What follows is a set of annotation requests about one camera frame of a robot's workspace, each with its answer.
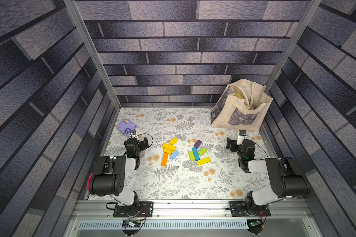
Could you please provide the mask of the lime green short block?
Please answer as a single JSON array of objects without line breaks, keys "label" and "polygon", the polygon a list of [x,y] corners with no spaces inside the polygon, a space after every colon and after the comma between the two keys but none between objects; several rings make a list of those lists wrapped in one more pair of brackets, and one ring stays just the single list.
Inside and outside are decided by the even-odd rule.
[{"label": "lime green short block", "polygon": [[206,148],[202,148],[200,151],[198,151],[199,156],[202,156],[205,153],[207,153],[207,149]]}]

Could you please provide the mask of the purple block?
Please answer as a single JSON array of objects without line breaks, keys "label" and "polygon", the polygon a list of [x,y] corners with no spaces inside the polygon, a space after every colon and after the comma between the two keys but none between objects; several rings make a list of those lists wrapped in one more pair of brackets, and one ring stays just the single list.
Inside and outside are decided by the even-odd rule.
[{"label": "purple block", "polygon": [[201,146],[201,144],[202,144],[202,141],[197,140],[196,143],[194,144],[194,147],[198,149]]}]

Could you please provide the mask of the teal block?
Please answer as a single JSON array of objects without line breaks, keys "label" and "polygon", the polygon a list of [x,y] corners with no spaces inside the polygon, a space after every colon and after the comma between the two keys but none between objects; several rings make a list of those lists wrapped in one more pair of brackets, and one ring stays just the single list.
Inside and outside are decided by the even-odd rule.
[{"label": "teal block", "polygon": [[200,155],[199,155],[198,150],[197,150],[196,147],[193,147],[193,148],[192,148],[192,153],[193,153],[193,156],[194,156],[194,160],[195,160],[195,161],[200,160]]}]

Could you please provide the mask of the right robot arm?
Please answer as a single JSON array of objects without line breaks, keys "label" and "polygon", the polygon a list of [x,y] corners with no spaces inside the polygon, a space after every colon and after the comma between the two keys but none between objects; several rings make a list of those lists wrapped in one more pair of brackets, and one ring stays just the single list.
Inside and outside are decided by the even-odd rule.
[{"label": "right robot arm", "polygon": [[255,159],[257,144],[244,139],[238,144],[236,140],[227,139],[226,148],[238,155],[239,167],[246,173],[267,174],[269,184],[250,191],[244,201],[230,203],[226,210],[244,212],[248,216],[265,214],[270,204],[287,197],[308,195],[311,191],[308,179],[292,157]]}]

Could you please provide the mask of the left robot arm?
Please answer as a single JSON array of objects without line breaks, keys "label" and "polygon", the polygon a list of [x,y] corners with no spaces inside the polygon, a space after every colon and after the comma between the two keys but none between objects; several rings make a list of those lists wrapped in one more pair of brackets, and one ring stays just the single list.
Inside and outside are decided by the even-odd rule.
[{"label": "left robot arm", "polygon": [[140,166],[140,153],[149,148],[148,139],[138,140],[131,137],[124,142],[126,152],[123,155],[97,157],[91,167],[86,183],[90,195],[110,196],[113,201],[106,208],[113,210],[114,217],[151,217],[153,202],[140,201],[137,193],[125,187],[127,171],[136,171]]}]

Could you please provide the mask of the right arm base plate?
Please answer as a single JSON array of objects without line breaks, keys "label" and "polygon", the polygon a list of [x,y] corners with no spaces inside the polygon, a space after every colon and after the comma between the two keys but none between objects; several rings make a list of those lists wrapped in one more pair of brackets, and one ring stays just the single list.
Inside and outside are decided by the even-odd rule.
[{"label": "right arm base plate", "polygon": [[271,212],[267,206],[249,207],[244,201],[230,201],[225,210],[231,212],[232,217],[270,217]]}]

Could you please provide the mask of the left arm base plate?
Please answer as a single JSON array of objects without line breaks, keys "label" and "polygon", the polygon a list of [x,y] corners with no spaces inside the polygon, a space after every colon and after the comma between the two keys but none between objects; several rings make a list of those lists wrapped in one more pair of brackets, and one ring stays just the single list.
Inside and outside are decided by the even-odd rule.
[{"label": "left arm base plate", "polygon": [[154,209],[154,202],[141,201],[131,206],[116,206],[113,212],[113,217],[130,218],[133,216],[138,217],[152,217]]}]

